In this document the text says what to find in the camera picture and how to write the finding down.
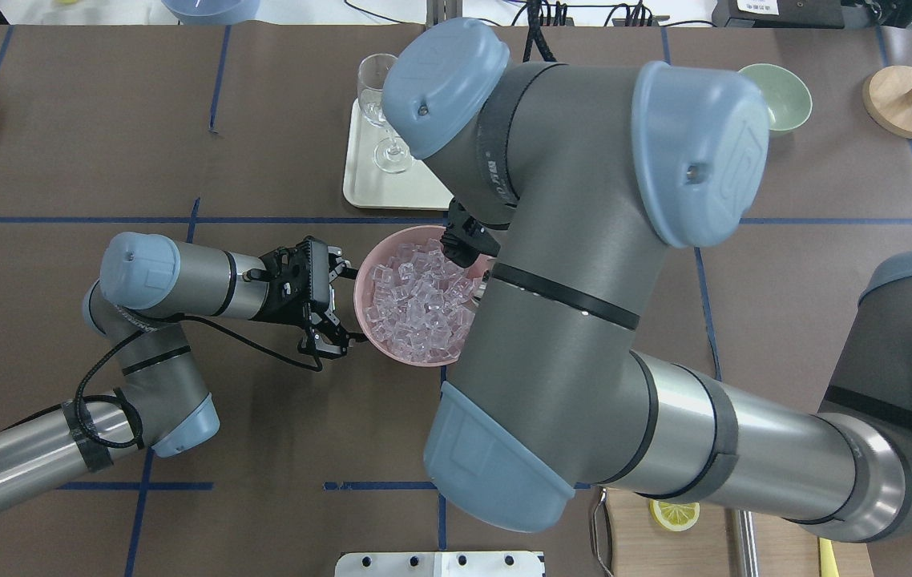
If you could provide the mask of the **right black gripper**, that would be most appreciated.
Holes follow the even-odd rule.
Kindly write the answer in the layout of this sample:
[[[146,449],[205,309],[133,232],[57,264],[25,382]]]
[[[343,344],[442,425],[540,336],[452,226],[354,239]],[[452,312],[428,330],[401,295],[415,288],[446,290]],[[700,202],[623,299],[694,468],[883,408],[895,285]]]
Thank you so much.
[[[445,231],[440,237],[442,255],[456,265],[469,268],[480,256],[496,258],[505,240],[504,228],[479,222],[458,200],[451,200],[446,212]]]

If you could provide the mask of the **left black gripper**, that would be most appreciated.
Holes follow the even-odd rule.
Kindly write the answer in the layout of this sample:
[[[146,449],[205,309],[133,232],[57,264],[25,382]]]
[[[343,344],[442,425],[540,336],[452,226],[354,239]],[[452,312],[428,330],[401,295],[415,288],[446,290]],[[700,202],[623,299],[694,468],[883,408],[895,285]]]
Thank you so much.
[[[305,335],[297,351],[309,357],[339,359],[356,343],[368,342],[364,333],[350,332],[328,312],[331,284],[338,278],[356,280],[357,267],[339,246],[328,246],[312,235],[294,246],[280,246],[260,257],[263,268],[246,272],[250,282],[266,285],[262,306],[252,321],[299,326]]]

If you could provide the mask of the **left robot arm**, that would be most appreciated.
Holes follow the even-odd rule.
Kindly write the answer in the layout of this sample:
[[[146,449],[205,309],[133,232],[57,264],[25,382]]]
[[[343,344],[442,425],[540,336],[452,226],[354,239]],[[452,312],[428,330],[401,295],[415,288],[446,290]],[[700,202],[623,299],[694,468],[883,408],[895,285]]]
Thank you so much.
[[[333,281],[357,270],[336,246],[306,236],[262,256],[123,232],[102,256],[83,297],[83,319],[111,343],[74,397],[0,432],[0,512],[135,450],[167,458],[217,434],[213,395],[197,368],[184,322],[217,329],[218,318],[295,326],[297,346],[323,369],[363,333],[344,328]]]

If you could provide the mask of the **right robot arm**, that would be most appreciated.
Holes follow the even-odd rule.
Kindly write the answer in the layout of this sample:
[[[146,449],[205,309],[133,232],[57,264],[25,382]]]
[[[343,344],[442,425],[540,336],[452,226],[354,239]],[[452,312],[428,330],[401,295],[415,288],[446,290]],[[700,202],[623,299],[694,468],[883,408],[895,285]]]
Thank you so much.
[[[632,349],[670,248],[719,244],[769,152],[734,71],[513,63],[473,18],[401,52],[384,112],[505,233],[424,465],[485,523],[541,532],[578,482],[771,514],[840,542],[912,533],[912,252],[885,260],[814,415]]]

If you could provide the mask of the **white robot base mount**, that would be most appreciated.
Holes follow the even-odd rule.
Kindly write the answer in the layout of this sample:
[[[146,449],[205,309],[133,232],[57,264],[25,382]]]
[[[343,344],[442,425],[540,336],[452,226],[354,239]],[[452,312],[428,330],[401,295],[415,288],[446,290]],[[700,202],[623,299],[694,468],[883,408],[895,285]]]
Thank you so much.
[[[545,576],[542,552],[351,552],[338,559],[335,576]]]

